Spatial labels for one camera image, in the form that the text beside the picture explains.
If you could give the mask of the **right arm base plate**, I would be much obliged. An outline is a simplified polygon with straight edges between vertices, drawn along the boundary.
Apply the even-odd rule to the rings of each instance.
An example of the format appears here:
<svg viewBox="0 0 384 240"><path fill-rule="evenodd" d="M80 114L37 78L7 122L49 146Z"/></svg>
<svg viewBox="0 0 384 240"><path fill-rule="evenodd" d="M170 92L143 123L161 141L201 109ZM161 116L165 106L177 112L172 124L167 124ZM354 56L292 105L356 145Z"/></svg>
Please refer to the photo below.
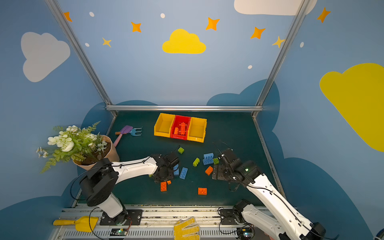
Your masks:
<svg viewBox="0 0 384 240"><path fill-rule="evenodd" d="M220 217L220 226L240 226L246 225L255 227L255 224L251 222L250 216L252 212L240 211L237 209L225 209L218 208L217 210Z"/></svg>

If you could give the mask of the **long orange lego assembly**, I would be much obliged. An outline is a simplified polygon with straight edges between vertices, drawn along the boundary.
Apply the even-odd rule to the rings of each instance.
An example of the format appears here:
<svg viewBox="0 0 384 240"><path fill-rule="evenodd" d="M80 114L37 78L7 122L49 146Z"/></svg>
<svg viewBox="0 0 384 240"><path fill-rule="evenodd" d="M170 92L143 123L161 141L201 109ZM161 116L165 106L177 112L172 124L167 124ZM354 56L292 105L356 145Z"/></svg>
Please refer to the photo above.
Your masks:
<svg viewBox="0 0 384 240"><path fill-rule="evenodd" d="M186 124L186 123L181 123L181 124L180 124L180 129L179 129L179 133L180 133L180 135L182 135L182 136L185 136L185 135L186 135L186 132L187 132L186 127L187 127L187 124Z"/></svg>

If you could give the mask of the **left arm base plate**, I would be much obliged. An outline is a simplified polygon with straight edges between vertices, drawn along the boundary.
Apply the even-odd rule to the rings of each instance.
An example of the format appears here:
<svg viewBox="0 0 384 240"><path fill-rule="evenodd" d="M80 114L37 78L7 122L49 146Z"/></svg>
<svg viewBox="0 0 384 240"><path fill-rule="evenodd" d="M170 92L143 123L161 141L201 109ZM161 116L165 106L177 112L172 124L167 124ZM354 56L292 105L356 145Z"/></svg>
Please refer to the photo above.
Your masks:
<svg viewBox="0 0 384 240"><path fill-rule="evenodd" d="M103 212L103 215L100 220L101 226L138 226L141 223L142 219L142 210L123 210L116 217L111 218L106 212Z"/></svg>

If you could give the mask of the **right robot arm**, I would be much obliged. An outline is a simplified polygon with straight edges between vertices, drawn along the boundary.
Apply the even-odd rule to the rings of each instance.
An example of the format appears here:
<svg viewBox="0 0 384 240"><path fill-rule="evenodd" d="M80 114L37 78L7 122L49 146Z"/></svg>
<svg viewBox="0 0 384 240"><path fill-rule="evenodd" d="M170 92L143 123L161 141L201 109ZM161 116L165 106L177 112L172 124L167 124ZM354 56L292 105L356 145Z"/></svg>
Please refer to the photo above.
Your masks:
<svg viewBox="0 0 384 240"><path fill-rule="evenodd" d="M221 152L214 166L213 179L236 183L255 195L270 211L267 215L247 200L233 207L232 217L239 224L259 228L273 240L323 240L326 229L300 214L272 185L253 161L243 162L232 149Z"/></svg>

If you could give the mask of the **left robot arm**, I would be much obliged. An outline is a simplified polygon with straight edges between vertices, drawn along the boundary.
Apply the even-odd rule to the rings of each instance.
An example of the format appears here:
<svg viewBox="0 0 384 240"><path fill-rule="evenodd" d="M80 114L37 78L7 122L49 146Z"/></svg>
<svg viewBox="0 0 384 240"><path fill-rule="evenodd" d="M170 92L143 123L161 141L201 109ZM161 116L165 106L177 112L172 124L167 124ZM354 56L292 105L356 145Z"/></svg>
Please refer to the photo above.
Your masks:
<svg viewBox="0 0 384 240"><path fill-rule="evenodd" d="M175 166L179 164L176 152L167 155L154 154L143 159L127 162L111 162L103 159L96 163L80 180L87 206L103 211L101 225L124 226L133 218L122 202L113 194L115 185L143 175L152 175L154 182L174 179Z"/></svg>

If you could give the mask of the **orange lego front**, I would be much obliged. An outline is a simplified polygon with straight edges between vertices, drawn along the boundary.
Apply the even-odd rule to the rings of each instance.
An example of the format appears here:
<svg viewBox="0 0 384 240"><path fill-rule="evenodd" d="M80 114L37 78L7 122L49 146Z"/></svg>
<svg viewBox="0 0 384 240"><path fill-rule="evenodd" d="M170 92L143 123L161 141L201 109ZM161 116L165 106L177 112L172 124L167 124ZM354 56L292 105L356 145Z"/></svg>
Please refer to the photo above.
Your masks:
<svg viewBox="0 0 384 240"><path fill-rule="evenodd" d="M198 195L199 196L206 196L208 194L207 188L198 188Z"/></svg>

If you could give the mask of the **small green lego top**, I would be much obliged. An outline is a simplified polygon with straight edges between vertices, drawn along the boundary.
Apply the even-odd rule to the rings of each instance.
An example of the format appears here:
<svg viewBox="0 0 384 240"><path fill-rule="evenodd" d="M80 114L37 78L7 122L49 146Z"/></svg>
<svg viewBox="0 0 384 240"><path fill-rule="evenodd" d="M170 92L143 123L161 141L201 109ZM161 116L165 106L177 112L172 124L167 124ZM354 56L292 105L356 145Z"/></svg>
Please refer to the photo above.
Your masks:
<svg viewBox="0 0 384 240"><path fill-rule="evenodd" d="M179 152L180 154L183 154L184 151L185 151L185 150L184 150L182 147L180 147L180 148L178 149L178 152Z"/></svg>

